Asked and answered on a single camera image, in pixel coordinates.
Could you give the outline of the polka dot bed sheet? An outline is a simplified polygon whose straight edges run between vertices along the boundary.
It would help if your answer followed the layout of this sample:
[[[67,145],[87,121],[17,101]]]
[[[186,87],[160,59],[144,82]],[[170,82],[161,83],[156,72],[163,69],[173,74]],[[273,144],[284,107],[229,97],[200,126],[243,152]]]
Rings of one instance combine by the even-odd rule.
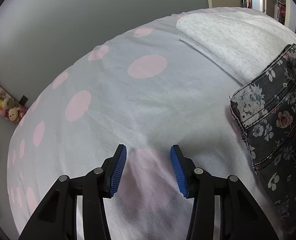
[[[119,144],[127,161],[105,200],[113,239],[185,239],[192,200],[170,161],[183,154],[217,177],[238,176],[278,237],[283,227],[266,197],[229,109],[240,84],[178,37],[172,15],[119,35],[63,71],[12,135],[7,186],[18,231],[62,174],[87,174]]]

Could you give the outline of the folded white towel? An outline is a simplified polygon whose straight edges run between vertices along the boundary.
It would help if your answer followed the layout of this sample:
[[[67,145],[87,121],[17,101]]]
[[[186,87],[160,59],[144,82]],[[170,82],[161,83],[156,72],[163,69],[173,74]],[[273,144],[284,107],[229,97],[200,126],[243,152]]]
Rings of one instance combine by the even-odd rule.
[[[194,13],[176,24],[182,41],[242,85],[257,77],[296,34],[273,18],[247,12]]]

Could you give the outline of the dark floral jeans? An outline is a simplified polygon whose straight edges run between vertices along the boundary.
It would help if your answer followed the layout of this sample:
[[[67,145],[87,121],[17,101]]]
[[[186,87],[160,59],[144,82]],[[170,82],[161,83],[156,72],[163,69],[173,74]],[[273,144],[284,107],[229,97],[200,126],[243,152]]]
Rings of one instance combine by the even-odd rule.
[[[296,44],[237,90],[230,111],[286,234],[296,230]]]

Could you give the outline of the plush toy row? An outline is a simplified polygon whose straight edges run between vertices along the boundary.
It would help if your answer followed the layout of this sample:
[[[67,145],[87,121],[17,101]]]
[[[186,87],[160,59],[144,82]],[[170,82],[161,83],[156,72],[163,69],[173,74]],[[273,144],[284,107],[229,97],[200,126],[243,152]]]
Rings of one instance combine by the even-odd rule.
[[[0,86],[0,115],[14,124],[24,118],[27,108]]]

